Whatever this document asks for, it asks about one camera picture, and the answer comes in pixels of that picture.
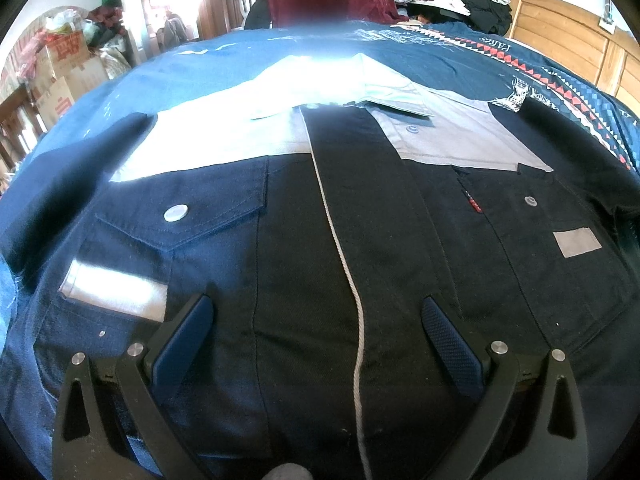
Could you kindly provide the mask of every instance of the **white piping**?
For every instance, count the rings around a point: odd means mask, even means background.
[[[364,362],[364,310],[362,308],[362,301],[360,300],[358,289],[353,282],[351,271],[349,270],[347,260],[344,257],[344,252],[342,252],[340,240],[338,240],[338,235],[335,232],[334,222],[331,220],[331,214],[329,213],[329,206],[326,203],[324,188],[322,187],[322,181],[320,180],[320,172],[318,171],[318,164],[316,163],[316,156],[314,155],[314,147],[311,143],[311,138],[309,138],[309,145],[311,148],[311,159],[314,162],[314,169],[316,170],[316,179],[318,180],[318,185],[320,186],[320,195],[322,196],[322,204],[324,205],[326,219],[329,221],[329,228],[331,229],[331,234],[334,237],[335,247],[338,249],[338,255],[340,256],[340,261],[342,262],[342,268],[344,269],[344,273],[347,276],[347,281],[349,282],[349,287],[351,288],[351,293],[353,294],[353,297],[356,301],[356,307],[358,309],[358,353],[356,354],[356,365],[353,369],[353,404],[355,406],[356,437],[358,439],[360,461],[362,462],[365,479],[372,480],[373,475],[371,473],[369,457],[367,456],[367,448],[364,443],[364,430],[362,429],[362,402],[360,400],[360,371],[362,370],[362,364]]]

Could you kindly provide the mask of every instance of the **gray fabric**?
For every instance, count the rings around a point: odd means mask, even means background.
[[[164,22],[164,50],[171,50],[188,41],[187,29],[184,27],[182,19],[176,14],[175,18],[170,18]]]
[[[554,236],[562,251],[562,256],[565,258],[590,253],[602,248],[596,235],[588,227],[554,233]]]
[[[311,473],[298,464],[282,464],[262,480],[314,480]]]

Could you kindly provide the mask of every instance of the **metal screw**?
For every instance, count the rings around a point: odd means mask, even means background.
[[[78,352],[71,358],[71,364],[78,366],[82,361],[84,361],[85,357],[84,352]]]
[[[562,350],[559,350],[558,348],[551,351],[551,357],[560,362],[566,359],[566,355],[564,355],[564,352]]]
[[[497,354],[506,354],[509,347],[503,341],[494,341],[491,343],[491,350]]]
[[[142,354],[142,351],[144,349],[145,346],[142,343],[133,343],[133,345],[127,348],[127,354],[129,354],[131,357],[135,357]]]

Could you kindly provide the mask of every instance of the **snap button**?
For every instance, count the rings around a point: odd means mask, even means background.
[[[174,205],[164,212],[164,219],[167,222],[177,222],[185,217],[189,208],[184,204]]]

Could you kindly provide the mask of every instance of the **shirt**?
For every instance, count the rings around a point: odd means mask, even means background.
[[[279,98],[232,105],[276,81]],[[529,116],[365,56],[287,58],[243,85],[44,153],[2,198],[0,413],[36,466],[50,477],[70,356],[118,355],[205,292],[214,327],[164,409],[223,477],[424,475],[474,407],[424,335],[429,297],[489,341],[569,356],[598,471],[637,415],[638,282],[607,223],[638,214],[630,173],[584,147],[624,183],[606,202]]]

